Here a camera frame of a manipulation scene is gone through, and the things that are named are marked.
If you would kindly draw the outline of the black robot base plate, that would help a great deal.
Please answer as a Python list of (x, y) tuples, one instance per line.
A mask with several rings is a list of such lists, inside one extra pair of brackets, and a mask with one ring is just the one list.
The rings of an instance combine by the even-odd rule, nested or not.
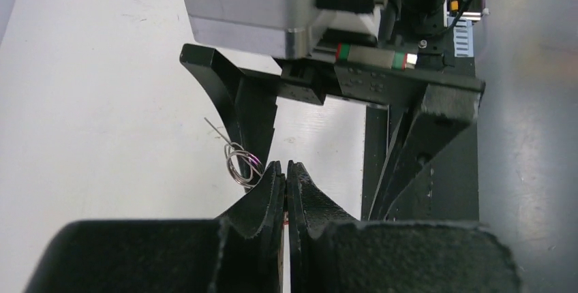
[(475, 76), (472, 48), (457, 46), (455, 36), (471, 40), (469, 20), (444, 27), (426, 25), (432, 53), (418, 57), (418, 68), (398, 71), (385, 89), (385, 111), (366, 110), (363, 220), (428, 217), (431, 163), (463, 131), (476, 125), (484, 82)]

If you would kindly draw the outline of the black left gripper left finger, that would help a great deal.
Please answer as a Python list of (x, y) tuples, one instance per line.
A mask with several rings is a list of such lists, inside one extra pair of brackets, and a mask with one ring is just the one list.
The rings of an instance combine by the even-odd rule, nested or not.
[(28, 292), (281, 292), (285, 178), (214, 219), (84, 220), (51, 240)]

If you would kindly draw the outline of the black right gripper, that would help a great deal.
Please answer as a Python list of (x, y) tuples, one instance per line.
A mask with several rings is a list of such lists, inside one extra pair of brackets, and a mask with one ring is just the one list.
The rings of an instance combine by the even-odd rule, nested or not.
[(329, 95), (401, 115), (384, 161), (370, 220), (385, 220), (419, 172), (478, 117), (485, 84), (453, 41), (459, 21), (483, 0), (315, 0), (324, 11), (380, 16), (375, 34), (329, 29), (299, 61), (282, 62), (280, 97), (321, 105)]

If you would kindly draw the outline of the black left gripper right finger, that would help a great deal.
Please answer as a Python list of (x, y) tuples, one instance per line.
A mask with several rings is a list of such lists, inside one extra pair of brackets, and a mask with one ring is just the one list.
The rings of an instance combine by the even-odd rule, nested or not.
[(287, 173), (293, 292), (519, 292), (510, 249), (478, 223), (360, 221), (305, 166)]

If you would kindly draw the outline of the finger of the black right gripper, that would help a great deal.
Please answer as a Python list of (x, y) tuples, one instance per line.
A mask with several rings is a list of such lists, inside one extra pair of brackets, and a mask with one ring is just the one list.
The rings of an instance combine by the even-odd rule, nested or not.
[(253, 187), (271, 150), (277, 98), (321, 105), (325, 90), (317, 67), (282, 61), (281, 75), (237, 67), (214, 48), (184, 44), (179, 60), (215, 106), (228, 135), (226, 164), (234, 180)]

